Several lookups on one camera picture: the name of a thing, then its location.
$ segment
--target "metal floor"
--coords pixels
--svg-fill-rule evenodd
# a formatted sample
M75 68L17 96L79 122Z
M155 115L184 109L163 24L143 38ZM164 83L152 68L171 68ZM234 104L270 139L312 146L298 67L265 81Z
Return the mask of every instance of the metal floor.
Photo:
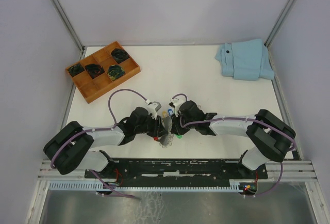
M271 186L259 183L259 191ZM282 183L269 195L246 199L238 193L127 193L141 200L49 190L40 223L316 223L304 183Z

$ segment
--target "white wall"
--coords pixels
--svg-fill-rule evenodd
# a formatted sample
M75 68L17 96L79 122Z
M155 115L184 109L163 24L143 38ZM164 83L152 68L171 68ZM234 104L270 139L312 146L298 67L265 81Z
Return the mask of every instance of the white wall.
M298 0L271 51L298 132L330 206L330 1Z
M287 0L59 0L84 45L267 39Z
M26 217L79 51L50 0L0 0L0 223Z

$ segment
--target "white table surface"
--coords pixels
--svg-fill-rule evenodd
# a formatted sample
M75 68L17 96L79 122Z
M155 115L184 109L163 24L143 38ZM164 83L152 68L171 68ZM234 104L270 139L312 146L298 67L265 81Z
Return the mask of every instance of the white table surface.
M86 56L102 47L88 47ZM206 112L227 116L256 114L267 109L281 117L272 82L259 79L256 82L237 81L220 74L220 64L215 60L218 46L125 46L131 57L140 65L141 72L87 104L78 89L75 90L68 123L78 121L85 126L110 126L113 119L108 110L108 98L122 88L138 91L151 101L169 109L170 98L185 93L189 100L201 105ZM132 92L119 92L111 100L117 121L129 116L144 101ZM105 146L111 157L131 158L239 158L254 145L248 138L222 135L203 136L190 130L182 139L174 137L172 146L162 148L146 134L123 146ZM293 158L289 152L286 158Z

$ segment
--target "light blue cloth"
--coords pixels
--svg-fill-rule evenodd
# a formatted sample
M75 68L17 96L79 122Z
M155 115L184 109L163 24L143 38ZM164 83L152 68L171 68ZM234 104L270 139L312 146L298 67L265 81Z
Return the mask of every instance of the light blue cloth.
M221 45L215 58L221 64L223 76L245 81L256 81L260 77L274 79L268 49L261 39Z

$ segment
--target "wooden tray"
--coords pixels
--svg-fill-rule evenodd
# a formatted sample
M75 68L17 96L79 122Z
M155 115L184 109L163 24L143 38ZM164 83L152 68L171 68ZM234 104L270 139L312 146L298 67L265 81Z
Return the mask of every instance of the wooden tray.
M103 94L141 72L139 65L131 58L131 56L122 63L118 64L111 55L111 52L116 48L123 50L118 42L113 42L112 44L71 65L74 66L80 63L84 68L83 72L74 77L72 77L69 73L69 68L71 66L66 68L66 72L77 86L87 103L93 102L95 99L101 97ZM94 79L92 79L85 68L86 65L92 63L102 66L104 70L103 74ZM119 65L125 71L125 74L120 78L117 78L115 81L112 81L107 74L109 67L112 65Z

